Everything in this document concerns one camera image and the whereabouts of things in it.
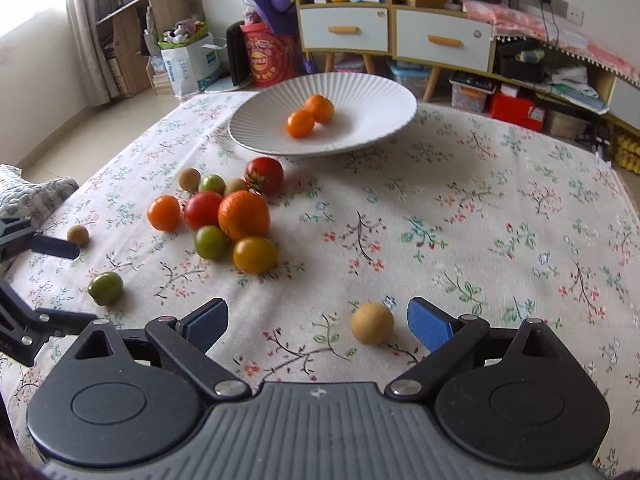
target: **gray curtain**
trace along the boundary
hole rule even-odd
[[[106,104],[118,96],[118,87],[100,47],[95,25],[110,10],[109,0],[66,0],[66,12],[76,40],[82,82],[91,107]]]

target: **white drawer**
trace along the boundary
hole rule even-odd
[[[387,10],[374,7],[301,9],[302,45],[307,48],[388,52]]]
[[[419,10],[396,10],[396,31],[398,57],[482,72],[489,67],[492,40],[491,25],[487,23]]]
[[[610,113],[640,129],[640,90],[617,78],[611,94]]]

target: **plate rim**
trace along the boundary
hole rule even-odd
[[[365,76],[371,76],[371,77],[381,77],[382,79],[386,79],[387,81],[389,81],[390,83],[393,83],[396,86],[399,86],[404,92],[407,92],[408,94],[411,95],[411,97],[414,99],[414,112],[412,113],[411,117],[406,120],[403,124],[401,124],[400,126],[398,126],[394,131],[392,132],[388,132],[385,133],[379,137],[376,137],[374,139],[367,139],[364,140],[363,142],[359,142],[357,144],[352,144],[351,146],[343,146],[340,148],[332,148],[332,149],[322,149],[322,150],[316,150],[314,152],[308,152],[308,153],[291,153],[291,152],[283,152],[280,150],[259,150],[257,148],[252,148],[251,146],[247,146],[246,144],[243,144],[242,142],[240,142],[238,139],[236,139],[234,137],[234,134],[231,131],[231,124],[236,116],[236,114],[242,109],[242,107],[244,107],[249,101],[251,101],[252,99],[255,99],[257,97],[260,97],[260,95],[262,95],[265,92],[269,92],[269,91],[273,91],[273,89],[277,88],[279,85],[284,85],[289,81],[292,81],[294,79],[298,79],[298,78],[305,78],[305,77],[314,77],[314,76],[318,76],[321,74],[326,74],[326,73],[330,73],[330,74],[344,74],[345,72],[319,72],[316,74],[306,74],[306,75],[302,75],[302,76],[298,76],[295,78],[291,78],[291,79],[287,79],[286,81],[281,81],[271,87],[265,88],[264,90],[262,90],[261,92],[256,92],[255,95],[249,97],[244,103],[242,103],[233,113],[233,115],[231,115],[231,118],[229,119],[229,122],[227,123],[226,126],[226,130],[229,134],[229,137],[231,137],[231,139],[233,140],[233,142],[235,142],[238,146],[241,146],[242,148],[249,150],[250,152],[254,152],[254,153],[261,153],[263,155],[273,155],[273,156],[297,156],[297,157],[307,157],[307,156],[323,156],[323,155],[337,155],[340,153],[348,153],[348,152],[352,152],[354,150],[359,150],[361,148],[364,148],[366,146],[369,146],[371,144],[374,144],[376,142],[380,142],[380,140],[386,139],[387,137],[392,136],[393,134],[397,133],[399,130],[401,130],[402,128],[404,128],[405,126],[407,126],[407,124],[409,124],[412,119],[415,117],[415,115],[417,114],[418,111],[418,99],[415,97],[415,95],[405,86],[401,85],[400,83],[398,83],[397,81],[394,81],[393,79],[389,79],[386,77],[383,77],[381,75],[377,75],[377,74],[367,74],[367,73],[357,73],[358,75],[365,75]]]

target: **purple hat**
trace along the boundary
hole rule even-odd
[[[278,36],[293,36],[298,33],[298,17],[294,0],[253,0],[256,11]]]

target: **wall socket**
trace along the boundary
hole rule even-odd
[[[521,4],[525,4],[531,7],[540,9],[542,1],[542,8],[545,9],[545,17],[547,13],[551,13],[560,18],[565,18],[576,25],[582,26],[584,19],[584,12],[576,6],[569,5],[564,0],[519,0]]]

